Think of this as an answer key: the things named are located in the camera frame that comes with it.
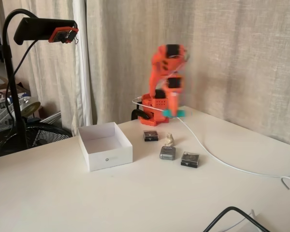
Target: small white object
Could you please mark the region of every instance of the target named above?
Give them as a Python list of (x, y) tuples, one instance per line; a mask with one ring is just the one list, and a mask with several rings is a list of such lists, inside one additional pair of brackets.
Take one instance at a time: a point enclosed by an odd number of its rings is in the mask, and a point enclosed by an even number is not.
[(114, 122), (79, 127), (79, 143), (89, 171), (132, 163), (132, 144)]
[(174, 146), (174, 138), (171, 133), (166, 134), (164, 146)]

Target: black cable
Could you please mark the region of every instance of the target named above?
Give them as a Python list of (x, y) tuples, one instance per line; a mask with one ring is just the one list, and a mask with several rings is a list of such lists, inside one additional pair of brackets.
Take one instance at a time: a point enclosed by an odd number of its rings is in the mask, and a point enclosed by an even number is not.
[[(37, 41), (38, 41), (38, 40), (33, 41), (32, 44), (28, 47), (28, 49), (27, 49), (26, 52), (24, 53), (24, 55), (23, 55), (23, 57), (22, 57), (20, 63), (18, 64), (18, 67), (15, 69), (13, 75), (11, 76), (11, 79), (15, 77), (17, 71), (19, 70), (20, 66), (21, 66), (22, 63), (24, 62), (24, 59), (26, 58), (26, 56), (27, 56), (29, 50), (34, 46), (34, 44), (35, 44)], [(7, 87), (6, 87), (6, 92), (5, 92), (5, 107), (6, 107), (8, 113), (9, 113), (11, 119), (12, 119), (12, 127), (11, 127), (11, 129), (10, 129), (8, 135), (7, 135), (7, 136), (5, 137), (5, 139), (1, 142), (1, 144), (0, 144), (0, 149), (2, 148), (2, 146), (3, 146), (3, 144), (6, 142), (6, 140), (10, 137), (10, 135), (11, 135), (11, 133), (12, 133), (12, 131), (13, 131), (13, 128), (14, 128), (14, 126), (15, 126), (15, 119), (14, 119), (14, 117), (13, 117), (13, 115), (12, 115), (10, 109), (9, 109), (9, 104), (8, 104), (8, 91), (9, 91), (9, 86), (10, 86), (10, 79), (9, 79), (9, 81), (8, 81), (8, 84), (7, 84)]]
[(209, 232), (212, 227), (229, 211), (234, 210), (237, 213), (241, 214), (242, 216), (244, 216), (247, 220), (249, 220), (252, 224), (254, 224), (256, 227), (258, 227), (260, 230), (262, 230), (263, 232), (270, 232), (268, 229), (266, 229), (265, 227), (263, 227), (260, 223), (258, 223), (256, 220), (254, 220), (252, 217), (250, 217), (248, 214), (246, 214), (244, 211), (240, 210), (239, 208), (236, 208), (234, 206), (230, 206), (228, 208), (226, 208), (225, 210), (223, 210), (212, 222), (211, 224), (209, 224), (209, 226), (205, 229), (205, 231), (203, 232)]

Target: cable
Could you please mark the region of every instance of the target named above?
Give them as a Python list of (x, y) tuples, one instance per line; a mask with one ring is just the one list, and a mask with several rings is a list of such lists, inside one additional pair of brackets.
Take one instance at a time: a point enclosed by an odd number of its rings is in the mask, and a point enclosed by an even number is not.
[(281, 180), (281, 182), (284, 184), (284, 186), (285, 186), (288, 190), (290, 190), (290, 188), (288, 187), (288, 185), (286, 185), (286, 183), (284, 182), (284, 178), (290, 180), (290, 177), (289, 177), (289, 176), (282, 176), (282, 177), (280, 178), (280, 180)]
[(225, 210), (223, 210), (209, 225), (208, 227), (203, 231), (203, 232), (209, 232), (213, 226), (229, 211), (234, 210), (237, 213), (241, 214), (242, 216), (244, 216), (247, 220), (249, 220), (252, 224), (254, 224), (257, 228), (259, 228), (261, 231), (263, 232), (270, 232), (268, 229), (266, 229), (265, 227), (263, 227), (260, 223), (258, 223), (255, 219), (253, 219), (252, 217), (250, 217), (249, 215), (247, 215), (244, 211), (240, 210), (239, 208), (230, 206), (228, 208), (226, 208)]
[[(137, 97), (137, 98), (135, 98), (135, 99), (133, 99), (132, 100), (132, 103), (134, 103), (134, 104), (137, 104), (137, 105), (140, 105), (140, 106), (142, 106), (142, 107), (147, 107), (147, 108), (150, 108), (150, 109), (154, 109), (154, 110), (158, 110), (158, 111), (162, 111), (161, 109), (157, 109), (157, 108), (155, 108), (155, 107), (151, 107), (151, 106), (146, 106), (146, 105), (143, 105), (143, 104), (140, 104), (140, 103), (137, 103), (137, 102), (135, 102), (136, 100), (139, 100), (139, 99), (141, 99), (142, 97)], [(232, 166), (232, 165), (230, 165), (230, 164), (228, 164), (228, 163), (226, 163), (226, 162), (224, 162), (224, 161), (222, 161), (221, 159), (219, 159), (218, 157), (216, 157), (215, 155), (213, 155), (212, 153), (210, 153), (206, 148), (205, 148), (205, 146), (203, 146), (203, 144), (200, 142), (200, 140), (198, 139), (198, 137), (195, 135), (195, 133), (191, 130), (191, 128), (185, 123), (185, 122), (183, 122), (183, 120), (181, 120), (180, 118), (178, 118), (177, 117), (177, 119), (181, 122), (181, 123), (183, 123), (184, 125), (185, 125), (185, 127), (187, 127), (187, 129), (193, 134), (193, 136), (196, 138), (196, 140), (198, 141), (198, 143), (201, 145), (201, 147), (211, 156), (211, 157), (213, 157), (216, 161), (218, 161), (218, 162), (220, 162), (220, 163), (222, 163), (222, 164), (224, 164), (224, 165), (226, 165), (226, 166), (228, 166), (228, 167), (230, 167), (230, 168), (233, 168), (233, 169), (236, 169), (236, 170), (238, 170), (238, 171), (241, 171), (241, 172), (244, 172), (244, 173), (248, 173), (248, 174), (253, 174), (253, 175), (258, 175), (258, 176), (265, 176), (265, 177), (276, 177), (276, 178), (288, 178), (288, 179), (290, 179), (290, 175), (288, 175), (287, 177), (285, 177), (285, 176), (282, 176), (282, 175), (268, 175), (268, 174), (260, 174), (260, 173), (255, 173), (255, 172), (251, 172), (251, 171), (247, 171), (247, 170), (244, 170), (244, 169), (240, 169), (240, 168), (237, 168), (237, 167), (235, 167), (235, 166)]]
[(35, 44), (37, 41), (38, 41), (38, 40), (33, 41), (32, 44), (27, 48), (27, 50), (26, 50), (26, 52), (24, 53), (24, 55), (23, 55), (23, 57), (22, 57), (20, 63), (18, 64), (18, 67), (15, 69), (13, 75), (10, 77), (9, 82), (8, 82), (8, 84), (7, 84), (6, 92), (5, 92), (5, 107), (6, 107), (8, 113), (9, 113), (11, 119), (12, 119), (12, 127), (11, 127), (9, 133), (7, 134), (7, 136), (5, 137), (5, 139), (4, 139), (3, 141), (1, 141), (1, 144), (0, 144), (0, 150), (1, 150), (2, 146), (3, 146), (3, 144), (6, 142), (6, 140), (10, 137), (10, 135), (11, 135), (11, 133), (12, 133), (12, 131), (13, 131), (13, 128), (14, 128), (14, 126), (15, 126), (15, 119), (14, 119), (12, 113), (10, 112), (9, 105), (8, 105), (8, 91), (9, 91), (9, 86), (10, 86), (10, 80), (11, 80), (12, 78), (15, 77), (17, 71), (19, 70), (20, 66), (21, 66), (22, 63), (24, 62), (24, 59), (26, 58), (26, 56), (27, 56), (29, 50), (34, 46), (34, 44)]
[(236, 223), (236, 224), (234, 224), (233, 226), (231, 226), (231, 227), (227, 228), (226, 230), (220, 231), (220, 232), (227, 232), (227, 231), (229, 231), (230, 229), (234, 228), (235, 226), (237, 226), (238, 224), (240, 224), (241, 222), (243, 222), (245, 219), (246, 219), (246, 218), (243, 218), (242, 220), (240, 220), (239, 222), (237, 222), (237, 223)]

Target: curtain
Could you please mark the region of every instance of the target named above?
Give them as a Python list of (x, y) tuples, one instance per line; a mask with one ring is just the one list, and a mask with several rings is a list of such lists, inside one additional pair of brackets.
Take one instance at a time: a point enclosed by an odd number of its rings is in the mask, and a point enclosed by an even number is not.
[[(92, 123), (87, 59), (85, 2), (72, 0), (0, 0), (0, 30), (2, 15), (23, 8), (40, 18), (74, 19), (78, 23), (79, 42), (69, 44), (38, 41), (31, 49), (16, 79), (37, 96), (47, 116), (61, 111), (64, 128), (76, 132), (79, 126)], [(9, 24), (8, 36), (14, 68), (20, 62), (31, 41), (18, 46), (14, 33), (23, 15), (16, 15)]]
[(180, 43), (183, 104), (290, 144), (290, 0), (87, 0), (87, 34), (98, 123), (128, 121)]

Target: white cardboard box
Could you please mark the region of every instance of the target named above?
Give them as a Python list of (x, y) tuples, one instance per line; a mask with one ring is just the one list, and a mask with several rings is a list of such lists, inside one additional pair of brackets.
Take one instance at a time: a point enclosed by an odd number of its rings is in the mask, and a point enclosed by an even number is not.
[(89, 171), (133, 162), (132, 144), (116, 123), (79, 127), (78, 133)]

